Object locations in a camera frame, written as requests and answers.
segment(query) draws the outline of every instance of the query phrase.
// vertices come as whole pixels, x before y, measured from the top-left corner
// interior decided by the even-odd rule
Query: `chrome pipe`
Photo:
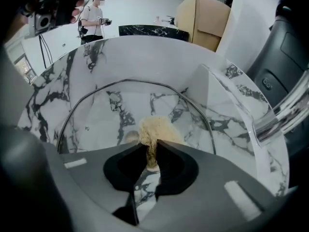
[[[267,144],[278,133],[286,134],[309,115],[309,70],[306,70],[292,91],[260,120],[254,123],[255,135]]]

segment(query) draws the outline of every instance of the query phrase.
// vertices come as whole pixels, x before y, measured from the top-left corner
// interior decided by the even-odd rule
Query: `black marble countertop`
[[[124,25],[119,26],[119,36],[151,35],[188,41],[189,33],[179,29],[154,25]]]

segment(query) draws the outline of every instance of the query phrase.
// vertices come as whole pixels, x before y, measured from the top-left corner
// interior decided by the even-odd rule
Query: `backpack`
[[[84,35],[88,32],[88,29],[85,29],[84,26],[82,26],[82,20],[81,18],[79,18],[78,20],[78,32],[79,32],[79,36],[81,38],[84,37]]]

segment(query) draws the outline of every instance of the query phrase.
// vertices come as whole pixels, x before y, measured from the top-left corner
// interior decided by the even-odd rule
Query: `marble countertop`
[[[210,74],[201,64],[215,71]],[[216,76],[218,72],[226,79]],[[186,42],[125,36],[80,46],[37,78],[18,126],[56,145],[65,119],[80,98],[125,78],[157,81],[182,92],[207,116],[217,155],[258,179],[274,195],[287,192],[289,163],[283,135],[258,147],[248,133],[252,120],[271,109],[263,94],[232,63]],[[226,80],[237,91],[220,84]],[[236,94],[240,104],[229,93]],[[209,132],[186,102],[166,89],[125,83],[97,92],[78,106],[65,130],[67,151],[63,153],[125,143],[127,133],[138,131],[139,121],[149,115],[168,116],[189,145],[212,153]],[[158,176],[158,171],[145,170],[136,185],[141,217],[155,203]]]
[[[189,40],[189,33],[177,28],[169,28],[155,25],[124,25],[119,26],[119,35],[150,35],[167,37],[182,41]]]

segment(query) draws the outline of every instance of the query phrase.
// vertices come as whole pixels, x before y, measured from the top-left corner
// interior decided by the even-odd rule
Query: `black cable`
[[[97,28],[98,28],[98,25],[96,25],[96,30],[95,30],[95,33],[94,33],[94,35],[92,36],[92,39],[91,39],[91,41],[90,41],[90,42],[92,42],[92,41],[93,41],[93,39],[94,39],[94,37],[95,37],[95,35],[96,35],[96,32],[97,32]]]
[[[51,60],[52,60],[51,63],[53,63],[54,61],[53,61],[52,53],[50,52],[49,47],[48,47],[48,44],[46,43],[45,38],[43,37],[43,35],[42,35],[42,39],[43,39],[43,43],[45,43],[46,47],[48,48],[49,55],[50,55],[50,58],[51,58]]]
[[[43,39],[42,39],[42,38],[41,38],[41,40],[42,40],[42,42],[43,42],[43,46],[45,47],[45,51],[46,51],[46,53],[47,53],[49,63],[50,63],[50,64],[52,64],[52,62],[50,61],[50,57],[49,57],[49,54],[48,54],[47,48],[46,48],[46,46],[45,46],[45,44],[44,44],[44,41],[43,41]]]
[[[44,62],[45,69],[47,69],[41,40],[42,40],[41,36],[39,35],[39,42],[40,42],[40,48],[41,48],[41,53],[42,53],[42,57],[43,57],[43,62]]]

